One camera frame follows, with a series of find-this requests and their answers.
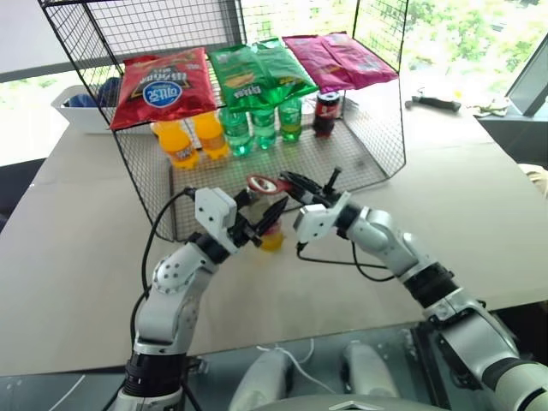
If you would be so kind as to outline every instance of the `red chip bag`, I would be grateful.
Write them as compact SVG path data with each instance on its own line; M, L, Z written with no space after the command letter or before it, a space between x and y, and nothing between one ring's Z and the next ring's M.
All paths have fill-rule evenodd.
M215 110L203 47L166 57L130 58L124 63L126 73L110 129Z

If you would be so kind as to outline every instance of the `cardboard surface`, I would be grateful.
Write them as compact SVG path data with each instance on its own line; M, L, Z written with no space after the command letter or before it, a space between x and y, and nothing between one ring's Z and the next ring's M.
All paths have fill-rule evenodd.
M489 308L545 299L548 203L473 118L445 116L406 112L408 164L354 202L391 212ZM398 282L299 261L294 218L281 252L246 247L223 264L191 354L421 319ZM114 140L69 128L0 235L0 373L125 363L149 229ZM156 239L150 265L177 247ZM305 254L351 259L335 235Z

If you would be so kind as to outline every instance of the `blue item in bin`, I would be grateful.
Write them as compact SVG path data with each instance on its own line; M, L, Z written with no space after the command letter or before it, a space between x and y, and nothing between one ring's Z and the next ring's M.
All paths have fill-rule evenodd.
M76 94L68 100L68 107L97 107L89 94Z
M110 77L104 82L97 93L97 101L99 106L116 107L116 103L118 103L120 84L119 77Z

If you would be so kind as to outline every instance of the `white wall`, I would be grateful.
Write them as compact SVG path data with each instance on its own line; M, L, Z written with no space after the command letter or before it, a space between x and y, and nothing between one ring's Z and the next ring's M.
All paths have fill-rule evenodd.
M38 0L3 0L0 82L69 69L69 60Z

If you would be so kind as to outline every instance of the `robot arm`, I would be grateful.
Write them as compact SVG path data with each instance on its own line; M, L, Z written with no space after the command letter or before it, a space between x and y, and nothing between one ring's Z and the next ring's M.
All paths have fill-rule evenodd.
M243 190L234 199L219 188L196 191L195 217L207 230L158 263L149 298L136 319L133 353L126 365L116 411L176 411L181 377L198 319L200 298L218 266L275 223L287 197L249 223L238 210L255 199Z
M288 193L301 203L322 199L301 208L294 225L299 242L336 229L339 236L386 264L421 304L424 316L438 331L445 359L458 376L468 379L471 388L492 390L508 411L548 409L548 368L520 360L498 321L453 281L453 273L414 235L399 229L388 212L353 205L349 193L335 194L334 178L324 188L310 182L304 187L287 173L282 173L282 180L296 186Z

